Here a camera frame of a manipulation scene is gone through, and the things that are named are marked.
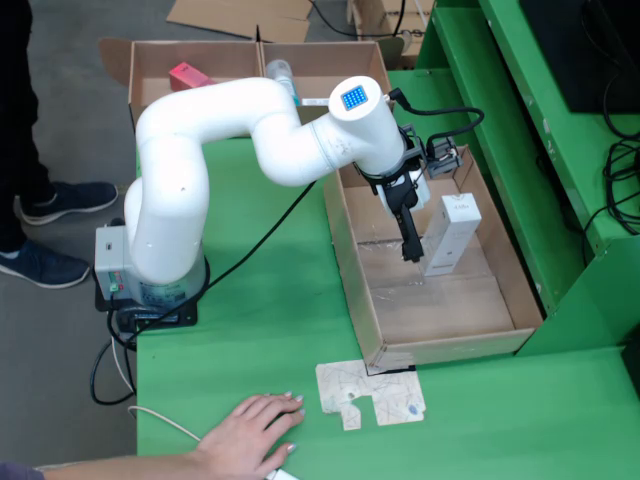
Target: hand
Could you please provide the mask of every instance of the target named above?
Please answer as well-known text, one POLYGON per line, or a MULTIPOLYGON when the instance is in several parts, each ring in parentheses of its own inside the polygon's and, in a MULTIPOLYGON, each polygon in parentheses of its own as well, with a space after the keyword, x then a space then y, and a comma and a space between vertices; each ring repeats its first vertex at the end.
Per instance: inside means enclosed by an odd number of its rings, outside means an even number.
POLYGON ((302 404, 302 395, 254 395, 204 437, 193 455, 214 478, 263 479, 295 449, 284 443, 265 458, 280 437, 304 420, 302 404))

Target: blue led panel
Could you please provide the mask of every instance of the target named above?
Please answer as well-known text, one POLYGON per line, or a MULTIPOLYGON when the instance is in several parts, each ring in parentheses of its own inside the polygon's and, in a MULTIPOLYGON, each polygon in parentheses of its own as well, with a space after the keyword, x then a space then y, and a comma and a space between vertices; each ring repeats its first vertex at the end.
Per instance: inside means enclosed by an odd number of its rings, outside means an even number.
POLYGON ((362 105, 367 100, 367 94, 364 93, 364 88, 362 85, 358 85, 353 90, 349 90, 347 93, 342 94, 342 101, 344 102, 344 106, 347 110, 351 110, 356 108, 359 105, 362 105))

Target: pink object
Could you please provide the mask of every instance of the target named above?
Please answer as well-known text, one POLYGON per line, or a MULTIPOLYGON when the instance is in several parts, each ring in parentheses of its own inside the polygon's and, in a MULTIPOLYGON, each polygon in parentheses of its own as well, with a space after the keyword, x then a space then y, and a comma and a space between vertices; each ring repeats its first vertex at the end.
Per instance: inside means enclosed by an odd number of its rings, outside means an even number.
POLYGON ((169 72, 169 80, 171 83, 171 90, 174 92, 188 90, 190 88, 204 87, 205 85, 213 85, 215 83, 200 70, 192 67, 186 62, 182 62, 169 72))

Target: white sole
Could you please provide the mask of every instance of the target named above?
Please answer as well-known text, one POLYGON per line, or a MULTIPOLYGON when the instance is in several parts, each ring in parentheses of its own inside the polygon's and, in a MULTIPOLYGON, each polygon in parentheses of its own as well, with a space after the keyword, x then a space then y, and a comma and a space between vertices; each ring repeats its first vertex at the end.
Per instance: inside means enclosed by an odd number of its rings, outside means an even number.
POLYGON ((27 280, 28 282, 31 282, 34 285, 37 285, 37 286, 39 286, 41 288, 47 288, 49 290, 62 290, 63 288, 69 288, 69 287, 73 287, 75 285, 78 285, 79 283, 84 282, 84 279, 87 278, 87 275, 89 275, 89 271, 90 270, 91 270, 91 267, 87 267, 87 271, 84 272, 82 277, 80 277, 78 280, 74 280, 73 282, 64 283, 64 284, 61 284, 61 285, 48 285, 46 283, 35 282, 35 281, 31 280, 30 278, 27 278, 24 275, 21 275, 21 274, 19 274, 18 272, 14 271, 14 270, 10 270, 10 269, 0 265, 0 273, 6 273, 7 275, 11 275, 13 277, 22 278, 23 280, 27 280))
POLYGON ((61 212, 56 212, 56 213, 52 213, 51 215, 47 215, 46 217, 30 217, 28 215, 25 215, 25 213, 22 211, 22 207, 20 207, 20 214, 22 215, 22 219, 26 224, 31 225, 32 227, 42 227, 43 225, 47 225, 51 222, 54 222, 60 217, 63 217, 69 213, 94 213, 94 212, 99 212, 100 210, 104 210, 105 208, 109 208, 111 205, 116 203, 116 200, 118 200, 119 196, 120 195, 116 190, 115 198, 111 200, 109 203, 105 203, 104 205, 99 205, 97 207, 92 207, 92 208, 74 208, 71 210, 63 210, 61 212))

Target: plastic bottle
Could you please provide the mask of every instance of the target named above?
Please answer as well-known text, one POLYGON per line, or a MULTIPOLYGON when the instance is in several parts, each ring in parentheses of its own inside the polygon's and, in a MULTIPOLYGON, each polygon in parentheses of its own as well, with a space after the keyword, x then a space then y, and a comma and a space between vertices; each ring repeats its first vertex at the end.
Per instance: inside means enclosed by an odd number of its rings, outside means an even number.
POLYGON ((293 97, 297 106, 300 105, 300 98, 293 83, 293 71, 291 65, 285 60, 272 60, 267 64, 267 77, 283 85, 293 97))

